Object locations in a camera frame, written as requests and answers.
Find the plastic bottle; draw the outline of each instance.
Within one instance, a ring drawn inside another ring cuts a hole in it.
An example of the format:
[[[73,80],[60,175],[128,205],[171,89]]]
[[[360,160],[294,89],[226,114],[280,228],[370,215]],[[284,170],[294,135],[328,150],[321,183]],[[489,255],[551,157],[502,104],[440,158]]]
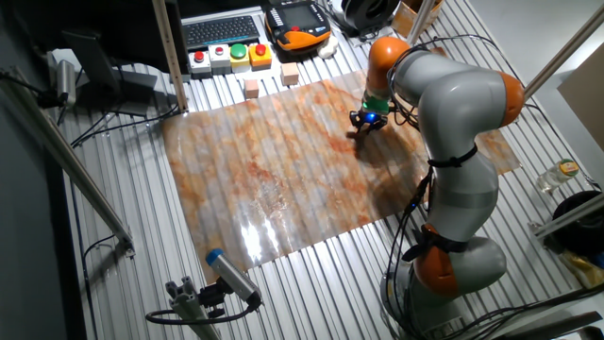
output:
[[[537,178],[537,185],[544,193],[551,193],[579,172],[579,166],[573,160],[563,159],[550,167]]]

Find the small wooden block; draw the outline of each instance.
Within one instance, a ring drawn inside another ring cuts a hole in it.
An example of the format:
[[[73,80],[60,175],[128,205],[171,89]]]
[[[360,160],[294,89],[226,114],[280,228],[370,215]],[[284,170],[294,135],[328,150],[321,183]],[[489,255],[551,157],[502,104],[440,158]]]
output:
[[[442,47],[434,47],[434,48],[430,49],[430,52],[435,53],[435,54],[440,54],[441,56],[448,58],[448,55],[446,54],[446,52],[444,51],[444,49]]]
[[[245,98],[258,98],[258,81],[256,79],[249,79],[245,81]]]
[[[298,76],[298,65],[295,62],[281,64],[281,82],[283,86],[297,84]]]

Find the blue cap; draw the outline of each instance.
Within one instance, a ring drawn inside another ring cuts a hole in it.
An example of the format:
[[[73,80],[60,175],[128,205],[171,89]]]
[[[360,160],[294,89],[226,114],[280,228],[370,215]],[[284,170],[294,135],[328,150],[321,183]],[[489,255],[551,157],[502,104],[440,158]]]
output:
[[[211,266],[214,261],[216,261],[216,259],[218,259],[218,257],[224,253],[225,252],[221,248],[215,248],[213,251],[208,253],[208,256],[206,256],[206,262],[209,266]]]

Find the keyboard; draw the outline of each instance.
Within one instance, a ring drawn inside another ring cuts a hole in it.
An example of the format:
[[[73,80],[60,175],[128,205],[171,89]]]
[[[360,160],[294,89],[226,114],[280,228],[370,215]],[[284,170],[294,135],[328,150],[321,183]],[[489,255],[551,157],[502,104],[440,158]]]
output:
[[[187,49],[199,50],[217,43],[256,43],[260,34],[249,15],[184,25]]]

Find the slotted metal table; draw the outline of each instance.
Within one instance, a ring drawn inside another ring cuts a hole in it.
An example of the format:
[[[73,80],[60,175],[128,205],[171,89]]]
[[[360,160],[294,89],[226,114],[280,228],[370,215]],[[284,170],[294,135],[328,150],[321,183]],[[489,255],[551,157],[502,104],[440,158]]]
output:
[[[258,8],[229,14],[251,14],[257,26],[262,27]],[[447,0],[436,22],[419,41],[465,33],[492,38],[467,0]],[[260,34],[260,40],[267,42],[262,29]],[[336,55],[327,60],[318,57],[300,60],[300,82],[296,86],[366,67],[370,45],[355,47],[340,32],[334,34],[340,41]],[[513,74],[512,67],[483,42],[463,40],[439,45],[454,60]],[[169,76],[156,69],[140,64],[124,69],[157,75],[156,90],[174,93]],[[260,96],[288,90],[281,85],[278,74],[267,73],[259,84]],[[191,111],[217,109],[244,101],[243,79],[235,75],[192,80],[185,84],[185,91]],[[533,99],[529,103],[538,105]],[[161,114],[159,108],[165,107],[168,103],[158,103],[156,108],[149,109],[149,117]],[[67,114],[62,133],[71,142],[102,115]],[[111,128],[140,120],[140,117],[108,113],[101,126]],[[534,181],[547,167],[562,158],[576,158],[545,115],[524,108],[517,122],[502,128],[502,132],[522,166],[499,177],[496,209],[478,235],[490,237],[501,245],[507,255],[508,272],[492,286],[458,299],[465,323],[498,308],[553,298],[579,288],[563,265],[531,237],[528,222],[546,222],[562,200],[592,187],[579,174],[553,195],[537,190]],[[205,283],[159,125],[139,124],[98,135],[78,147],[76,154],[130,227],[136,250],[133,258],[118,255],[113,251],[115,241],[110,240],[93,249],[87,258],[99,338],[194,339],[188,327],[164,327],[144,319],[148,312],[169,308],[165,282],[180,282],[181,277],[191,276],[197,288]],[[71,195],[72,186],[67,176],[65,185],[75,240],[73,247],[75,253],[80,254],[93,242],[109,236],[110,231],[77,188]],[[251,280],[262,291],[264,306],[259,313],[218,325],[222,337],[392,338],[394,322],[384,313],[378,286],[386,270],[397,218],[390,216],[249,270]],[[423,212],[416,212],[411,225],[417,228],[424,218]],[[411,233],[408,234],[403,249],[413,242]],[[82,263],[79,258],[76,261],[81,287],[78,293],[84,304],[88,335],[93,339]],[[244,306],[236,297],[230,297],[225,308],[228,315],[234,315]]]

